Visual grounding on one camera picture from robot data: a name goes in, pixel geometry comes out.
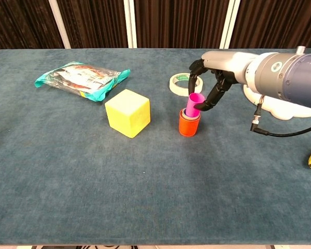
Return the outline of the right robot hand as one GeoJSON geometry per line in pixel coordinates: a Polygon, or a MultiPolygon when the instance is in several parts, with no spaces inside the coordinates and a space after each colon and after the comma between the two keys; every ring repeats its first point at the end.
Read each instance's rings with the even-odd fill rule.
{"type": "Polygon", "coordinates": [[[188,93],[195,91],[197,77],[211,71],[216,77],[216,84],[205,101],[194,105],[200,111],[212,109],[233,84],[246,84],[245,72],[248,65],[257,57],[256,54],[235,51],[209,51],[190,66],[188,93]]]}

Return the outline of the pink plastic cup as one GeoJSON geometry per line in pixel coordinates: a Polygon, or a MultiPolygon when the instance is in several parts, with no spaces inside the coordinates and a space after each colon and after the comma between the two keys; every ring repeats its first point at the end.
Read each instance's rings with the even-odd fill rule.
{"type": "Polygon", "coordinates": [[[188,117],[194,118],[200,114],[200,110],[195,108],[195,105],[205,101],[205,97],[201,93],[191,93],[188,98],[185,114],[188,117]]]}

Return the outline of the masking tape roll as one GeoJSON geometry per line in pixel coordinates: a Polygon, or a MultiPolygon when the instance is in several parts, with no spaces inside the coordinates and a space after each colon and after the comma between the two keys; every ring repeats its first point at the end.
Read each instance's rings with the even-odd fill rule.
{"type": "MultiPolygon", "coordinates": [[[[169,80],[169,89],[171,90],[171,92],[178,96],[188,97],[189,96],[188,88],[178,86],[177,83],[179,81],[189,81],[189,77],[190,77],[189,73],[178,73],[173,75],[169,80]]],[[[203,90],[203,81],[198,76],[195,83],[195,92],[201,93],[202,90],[203,90]]]]}

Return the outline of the orange plastic cup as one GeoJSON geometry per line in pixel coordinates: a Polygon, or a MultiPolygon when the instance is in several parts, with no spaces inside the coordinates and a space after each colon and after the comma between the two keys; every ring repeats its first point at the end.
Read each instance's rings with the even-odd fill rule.
{"type": "Polygon", "coordinates": [[[201,114],[196,117],[189,117],[186,115],[186,109],[182,109],[179,113],[179,133],[185,137],[192,137],[196,134],[201,114]]]}

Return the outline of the white fish toy board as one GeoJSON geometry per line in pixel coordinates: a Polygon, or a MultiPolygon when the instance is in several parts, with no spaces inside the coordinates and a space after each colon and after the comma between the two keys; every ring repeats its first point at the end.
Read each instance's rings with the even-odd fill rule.
{"type": "Polygon", "coordinates": [[[280,120],[290,120],[293,117],[311,117],[311,101],[309,99],[298,100],[285,98],[280,86],[258,86],[252,88],[243,86],[245,97],[257,107],[260,116],[261,111],[269,112],[280,120]]]}

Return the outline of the yellow foam cube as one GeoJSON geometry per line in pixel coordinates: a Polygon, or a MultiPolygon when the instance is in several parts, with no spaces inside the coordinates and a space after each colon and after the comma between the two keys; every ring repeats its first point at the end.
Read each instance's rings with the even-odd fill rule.
{"type": "Polygon", "coordinates": [[[150,100],[131,90],[124,89],[105,103],[111,128],[134,138],[151,121],[150,100]]]}

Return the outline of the teal snack bag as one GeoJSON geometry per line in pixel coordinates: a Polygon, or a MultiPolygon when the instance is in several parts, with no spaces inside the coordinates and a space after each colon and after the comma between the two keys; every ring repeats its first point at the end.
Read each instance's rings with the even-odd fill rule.
{"type": "Polygon", "coordinates": [[[94,102],[101,102],[130,73],[129,69],[119,72],[73,61],[38,77],[35,87],[49,85],[94,102]]]}

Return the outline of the teal table cloth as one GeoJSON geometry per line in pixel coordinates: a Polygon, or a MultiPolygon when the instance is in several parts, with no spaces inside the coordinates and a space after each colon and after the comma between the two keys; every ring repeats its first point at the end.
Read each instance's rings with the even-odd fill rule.
{"type": "Polygon", "coordinates": [[[202,49],[0,50],[0,244],[311,244],[311,132],[250,131],[255,106],[234,85],[178,132],[186,98],[169,87],[202,49]],[[130,76],[151,122],[130,139],[104,103],[49,86],[71,61],[130,76]]]}

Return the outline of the white partition post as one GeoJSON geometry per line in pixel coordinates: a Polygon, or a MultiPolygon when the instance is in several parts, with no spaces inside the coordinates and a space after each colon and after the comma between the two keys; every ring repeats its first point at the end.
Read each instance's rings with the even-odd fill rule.
{"type": "Polygon", "coordinates": [[[229,0],[222,30],[220,49],[229,49],[241,0],[229,0]]]}
{"type": "Polygon", "coordinates": [[[53,13],[57,28],[59,30],[59,34],[61,37],[61,40],[63,42],[64,48],[65,49],[71,49],[71,45],[69,42],[69,38],[66,32],[66,28],[62,19],[62,15],[60,12],[60,8],[58,5],[57,0],[48,0],[50,7],[51,7],[51,11],[53,13]]]}
{"type": "Polygon", "coordinates": [[[123,0],[126,23],[126,34],[129,48],[137,48],[134,0],[123,0]]]}

